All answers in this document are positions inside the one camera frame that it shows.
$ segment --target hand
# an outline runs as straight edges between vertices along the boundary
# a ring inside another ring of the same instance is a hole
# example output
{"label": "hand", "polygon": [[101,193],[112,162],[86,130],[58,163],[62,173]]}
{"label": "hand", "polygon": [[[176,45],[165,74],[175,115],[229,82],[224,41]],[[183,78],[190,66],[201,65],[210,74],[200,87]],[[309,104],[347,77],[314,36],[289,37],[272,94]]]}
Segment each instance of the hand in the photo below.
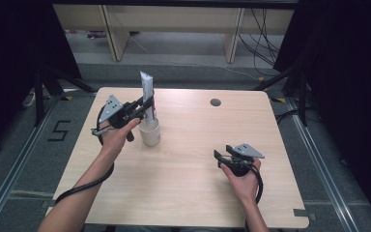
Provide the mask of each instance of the hand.
{"label": "hand", "polygon": [[120,152],[122,151],[123,146],[125,146],[126,136],[128,135],[128,132],[133,130],[139,123],[140,119],[135,118],[120,129],[113,129],[112,126],[109,126],[110,124],[107,120],[101,123],[100,128],[109,126],[112,129],[101,135],[101,138],[103,140],[101,152],[117,158],[117,156],[119,156]]}
{"label": "hand", "polygon": [[[258,171],[260,171],[261,162],[258,158],[254,158],[254,162],[252,165],[255,166]],[[224,174],[228,177],[233,192],[240,200],[240,202],[243,205],[256,203],[255,197],[258,190],[258,180],[255,177],[254,173],[249,171],[244,176],[237,177],[224,163],[222,163],[220,167]]]}

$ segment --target gray carpet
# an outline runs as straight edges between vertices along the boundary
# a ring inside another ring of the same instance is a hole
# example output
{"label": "gray carpet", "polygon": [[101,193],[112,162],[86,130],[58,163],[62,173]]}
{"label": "gray carpet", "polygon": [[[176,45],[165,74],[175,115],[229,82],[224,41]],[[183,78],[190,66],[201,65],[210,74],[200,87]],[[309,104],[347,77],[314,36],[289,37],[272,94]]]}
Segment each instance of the gray carpet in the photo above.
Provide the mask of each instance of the gray carpet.
{"label": "gray carpet", "polygon": [[[248,73],[255,78],[259,76],[269,78],[254,69],[232,69],[234,72],[230,72],[221,68],[208,67],[114,65],[79,65],[79,68],[84,78],[83,82],[95,88],[103,86],[141,87],[139,71],[154,77],[155,88],[250,90],[258,86],[259,81],[240,73]],[[277,73],[273,70],[260,70],[260,72]],[[280,90],[283,82],[267,90],[271,98],[282,96]],[[65,81],[61,83],[64,88],[75,88]],[[0,231],[34,231],[37,229],[46,212],[46,204],[56,190],[94,98],[94,96],[74,93],[70,101],[57,103],[0,215]],[[288,111],[287,104],[283,102],[272,102],[271,106],[275,114]],[[2,144],[0,185],[26,142],[35,122],[34,113],[34,106],[19,111],[12,126],[0,139]],[[324,124],[317,122],[319,120],[317,112],[308,111],[307,116],[310,119],[308,128],[320,152],[324,155],[332,177],[349,204],[360,231],[371,231],[371,207],[363,192],[348,168],[339,162],[340,154]],[[58,130],[68,131],[68,133],[62,141],[50,141],[61,140],[63,136],[62,133],[53,132],[57,124]],[[297,178],[300,194],[310,215],[310,225],[304,231],[344,231],[292,117],[283,119],[279,124],[279,129]],[[103,230],[102,225],[88,225],[85,231]]]}

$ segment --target white cup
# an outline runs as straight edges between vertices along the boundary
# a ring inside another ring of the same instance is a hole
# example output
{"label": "white cup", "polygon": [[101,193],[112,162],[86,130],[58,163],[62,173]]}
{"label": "white cup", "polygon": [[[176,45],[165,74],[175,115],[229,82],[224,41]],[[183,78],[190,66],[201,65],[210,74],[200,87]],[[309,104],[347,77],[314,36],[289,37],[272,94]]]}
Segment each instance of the white cup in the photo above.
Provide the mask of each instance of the white cup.
{"label": "white cup", "polygon": [[150,147],[157,145],[161,140],[159,122],[157,118],[155,119],[155,122],[156,123],[152,127],[149,127],[146,123],[146,120],[141,120],[141,123],[138,127],[140,129],[143,143]]}

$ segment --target wooden table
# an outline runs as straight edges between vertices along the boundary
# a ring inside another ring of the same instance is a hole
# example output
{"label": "wooden table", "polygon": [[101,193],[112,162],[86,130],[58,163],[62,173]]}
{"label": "wooden table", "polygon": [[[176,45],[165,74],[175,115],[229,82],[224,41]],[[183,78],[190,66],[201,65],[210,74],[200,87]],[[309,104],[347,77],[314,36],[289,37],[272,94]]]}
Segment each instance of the wooden table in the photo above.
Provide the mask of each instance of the wooden table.
{"label": "wooden table", "polygon": [[[91,135],[109,95],[132,102],[142,89],[101,88],[90,109],[54,197],[70,189],[100,151]],[[220,106],[211,100],[219,99]],[[269,228],[305,228],[308,217],[268,96],[264,92],[155,89],[161,141],[142,143],[138,128],[116,159],[115,171],[98,194],[86,223],[243,227],[244,214],[214,149],[244,142],[266,157],[259,204]]]}

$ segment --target person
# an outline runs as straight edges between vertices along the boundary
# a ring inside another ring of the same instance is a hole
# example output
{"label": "person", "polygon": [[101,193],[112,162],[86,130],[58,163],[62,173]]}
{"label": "person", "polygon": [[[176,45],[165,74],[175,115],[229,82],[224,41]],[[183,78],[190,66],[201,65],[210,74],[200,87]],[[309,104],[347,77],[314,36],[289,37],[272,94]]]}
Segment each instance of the person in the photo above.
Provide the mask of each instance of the person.
{"label": "person", "polygon": [[[104,176],[121,153],[128,132],[133,130],[139,123],[140,119],[135,118],[121,129],[108,130],[104,133],[102,135],[102,147],[98,156],[76,182],[74,188],[91,183]],[[100,124],[100,128],[104,127],[108,127],[107,121]],[[258,159],[253,164],[258,170],[260,169],[261,162]],[[227,176],[234,194],[243,206],[250,231],[268,231],[267,225],[255,202],[255,194],[258,188],[258,181],[255,175],[249,172],[245,176],[236,177],[226,165],[221,164],[220,167]],[[38,231],[81,231],[100,187],[101,184],[61,200],[43,219]]]}

